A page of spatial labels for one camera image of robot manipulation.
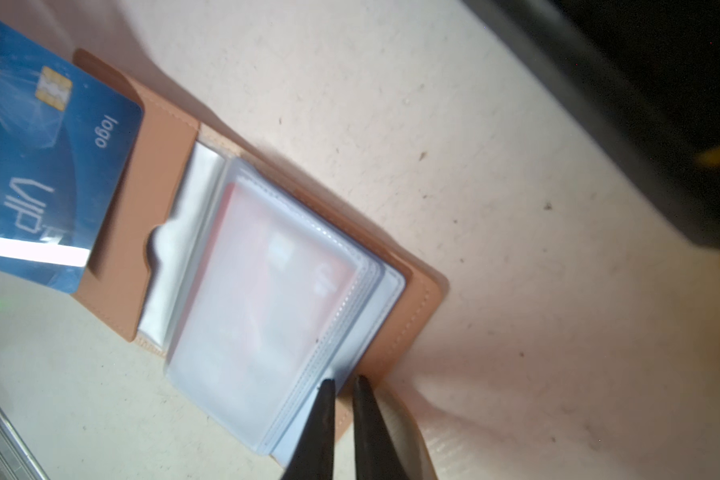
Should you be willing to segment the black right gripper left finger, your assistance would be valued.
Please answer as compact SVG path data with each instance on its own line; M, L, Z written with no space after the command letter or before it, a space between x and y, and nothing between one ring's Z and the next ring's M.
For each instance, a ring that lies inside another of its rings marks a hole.
M282 480L331 480L334 472L336 386L323 380Z

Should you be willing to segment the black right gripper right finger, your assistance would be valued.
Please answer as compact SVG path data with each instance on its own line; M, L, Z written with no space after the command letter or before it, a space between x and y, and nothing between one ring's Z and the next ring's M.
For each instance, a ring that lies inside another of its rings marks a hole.
M392 438L365 376L353 385L354 456L357 480L408 480Z

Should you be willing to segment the red credit card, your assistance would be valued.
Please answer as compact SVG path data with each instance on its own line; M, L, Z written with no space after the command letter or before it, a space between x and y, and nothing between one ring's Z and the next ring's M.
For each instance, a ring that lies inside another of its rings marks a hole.
M249 183L230 186L170 371L190 388L297 377L358 261Z

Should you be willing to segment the tan leather card holder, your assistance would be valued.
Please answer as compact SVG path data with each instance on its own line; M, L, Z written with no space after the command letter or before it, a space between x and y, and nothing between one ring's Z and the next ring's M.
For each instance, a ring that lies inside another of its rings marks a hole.
M170 383L287 479L432 479L383 381L445 278L295 168L226 137L86 50L144 110L76 300L164 359Z

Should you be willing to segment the blue VIP credit card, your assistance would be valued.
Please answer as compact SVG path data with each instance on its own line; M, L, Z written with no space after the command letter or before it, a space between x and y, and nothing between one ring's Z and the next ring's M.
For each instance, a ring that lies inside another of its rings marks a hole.
M0 271L76 292L142 119L0 21Z

